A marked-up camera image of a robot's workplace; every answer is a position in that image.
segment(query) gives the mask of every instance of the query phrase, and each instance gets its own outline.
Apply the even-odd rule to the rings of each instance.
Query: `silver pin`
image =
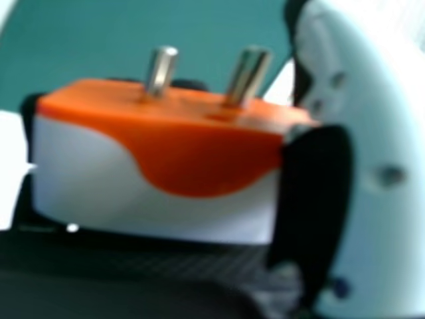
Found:
[[[145,91],[149,96],[160,98],[169,87],[179,51],[174,47],[154,50],[149,65]]]
[[[224,105],[243,108],[255,97],[272,59],[269,50],[251,46],[242,51]]]

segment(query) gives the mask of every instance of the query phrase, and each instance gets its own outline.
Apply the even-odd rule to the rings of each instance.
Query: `orange top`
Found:
[[[181,88],[146,99],[141,84],[89,79],[42,97],[37,114],[115,139],[157,188],[214,197],[280,167],[284,132],[312,123],[300,109],[256,99],[240,110],[222,101],[220,94]]]

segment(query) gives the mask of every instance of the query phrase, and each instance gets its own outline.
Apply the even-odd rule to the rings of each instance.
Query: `orange curved panel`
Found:
[[[280,167],[286,128],[311,122],[302,110],[262,100],[246,110],[224,108],[222,100],[220,94],[180,88],[148,100],[137,83],[81,80],[41,98],[37,114],[115,139],[159,189],[214,197]]]

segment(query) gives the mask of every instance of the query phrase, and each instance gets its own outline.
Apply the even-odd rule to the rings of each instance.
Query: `metal prong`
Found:
[[[179,51],[174,47],[159,47],[154,50],[146,79],[146,94],[160,98],[169,87]]]
[[[245,107],[255,97],[271,59],[271,52],[265,48],[252,46],[244,49],[230,81],[224,105]]]

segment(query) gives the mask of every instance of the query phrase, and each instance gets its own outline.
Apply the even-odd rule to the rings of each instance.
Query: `green background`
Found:
[[[144,79],[151,50],[180,50],[175,77],[223,92],[240,51],[274,52],[262,92],[287,61],[283,0],[20,0],[0,38],[0,108],[84,77]]]

